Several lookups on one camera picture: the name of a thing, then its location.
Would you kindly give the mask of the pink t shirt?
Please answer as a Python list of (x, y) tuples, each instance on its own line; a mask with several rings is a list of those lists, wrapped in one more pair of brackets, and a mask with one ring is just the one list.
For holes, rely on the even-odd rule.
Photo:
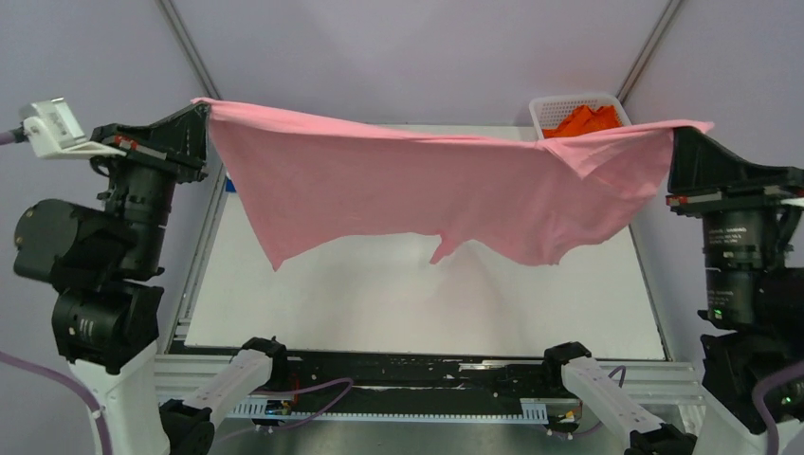
[(209, 136), (271, 265), (347, 236), (476, 241), (523, 265), (624, 229), (670, 168), (683, 120), (534, 141), (437, 136), (212, 100)]

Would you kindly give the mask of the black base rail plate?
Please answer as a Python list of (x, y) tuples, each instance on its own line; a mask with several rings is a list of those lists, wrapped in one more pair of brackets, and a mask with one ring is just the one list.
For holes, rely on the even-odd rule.
[(287, 396), (298, 412), (520, 415), (523, 399), (577, 399), (540, 357), (291, 351), (278, 378), (256, 391)]

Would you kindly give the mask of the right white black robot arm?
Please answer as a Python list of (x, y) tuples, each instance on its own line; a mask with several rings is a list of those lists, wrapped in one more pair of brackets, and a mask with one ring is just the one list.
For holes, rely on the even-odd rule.
[(548, 349), (553, 395), (574, 395), (628, 454), (777, 454), (803, 429), (803, 271), (786, 265), (803, 172), (749, 162), (691, 127), (673, 134), (667, 205), (703, 226), (706, 410), (698, 434), (636, 404), (580, 343)]

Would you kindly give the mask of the orange t shirt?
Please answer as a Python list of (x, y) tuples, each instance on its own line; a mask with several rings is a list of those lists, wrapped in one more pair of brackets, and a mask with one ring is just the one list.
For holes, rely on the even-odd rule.
[(542, 133), (545, 138), (578, 137), (622, 126), (623, 123), (614, 106), (608, 105), (593, 109), (587, 105), (581, 105), (557, 127), (544, 129)]

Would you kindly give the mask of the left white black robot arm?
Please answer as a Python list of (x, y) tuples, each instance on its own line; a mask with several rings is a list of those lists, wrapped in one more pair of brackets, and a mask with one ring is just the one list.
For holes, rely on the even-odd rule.
[(58, 353), (69, 374), (54, 379), (87, 405), (102, 454), (206, 454), (214, 432), (248, 395), (289, 382), (287, 350), (247, 341), (204, 386), (159, 403), (155, 356), (163, 289), (151, 285), (175, 187), (207, 176), (206, 101), (152, 124), (119, 123), (85, 133), (64, 99), (34, 102), (3, 144), (26, 142), (42, 159), (87, 159), (106, 177), (101, 209), (38, 202), (14, 231), (18, 276), (50, 284)]

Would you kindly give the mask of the white plastic basket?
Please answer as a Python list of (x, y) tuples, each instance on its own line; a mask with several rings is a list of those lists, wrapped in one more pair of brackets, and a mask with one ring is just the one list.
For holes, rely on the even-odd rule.
[(620, 101), (606, 93), (582, 93), (535, 98), (529, 101), (528, 108), (538, 139), (544, 139), (546, 129), (555, 129), (578, 106), (596, 110), (611, 106), (621, 126), (630, 126), (630, 119)]

